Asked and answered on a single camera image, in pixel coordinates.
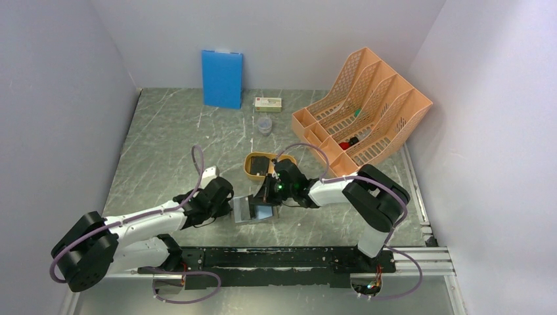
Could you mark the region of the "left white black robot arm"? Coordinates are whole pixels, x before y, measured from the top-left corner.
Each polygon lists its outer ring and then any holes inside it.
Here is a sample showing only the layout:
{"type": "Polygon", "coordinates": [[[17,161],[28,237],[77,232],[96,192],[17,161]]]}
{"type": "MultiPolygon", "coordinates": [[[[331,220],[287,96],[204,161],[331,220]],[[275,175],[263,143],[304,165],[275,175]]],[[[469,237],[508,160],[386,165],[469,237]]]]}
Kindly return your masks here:
{"type": "Polygon", "coordinates": [[[110,217],[86,213],[53,247],[51,278],[82,292],[126,270],[186,270],[183,250],[171,233],[228,215],[233,196],[228,180],[202,173],[193,190],[157,207],[110,217]]]}

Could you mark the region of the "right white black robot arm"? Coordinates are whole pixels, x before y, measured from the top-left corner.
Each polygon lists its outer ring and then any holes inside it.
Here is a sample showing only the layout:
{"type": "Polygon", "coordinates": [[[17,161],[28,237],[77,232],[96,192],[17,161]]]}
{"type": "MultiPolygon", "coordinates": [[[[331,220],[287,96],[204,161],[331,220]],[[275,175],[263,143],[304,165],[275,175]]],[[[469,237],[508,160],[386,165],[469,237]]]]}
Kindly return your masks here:
{"type": "Polygon", "coordinates": [[[307,178],[290,160],[275,163],[256,194],[248,197],[251,208],[279,206],[293,200],[297,206],[317,209],[346,203],[354,208],[367,226],[357,243],[356,267],[369,272],[380,262],[380,252],[397,225],[407,216],[409,193],[373,165],[337,178],[307,178]]]}

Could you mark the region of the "grey card holder wallet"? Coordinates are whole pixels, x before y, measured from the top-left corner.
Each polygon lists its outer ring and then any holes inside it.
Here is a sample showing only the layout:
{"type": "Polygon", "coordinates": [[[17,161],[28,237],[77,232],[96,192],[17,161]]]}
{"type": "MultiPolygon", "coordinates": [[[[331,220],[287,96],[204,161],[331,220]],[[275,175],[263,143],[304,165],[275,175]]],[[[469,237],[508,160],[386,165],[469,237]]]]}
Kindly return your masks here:
{"type": "Polygon", "coordinates": [[[251,224],[274,218],[277,215],[275,206],[258,202],[252,194],[234,197],[231,200],[231,208],[236,224],[251,224]]]}

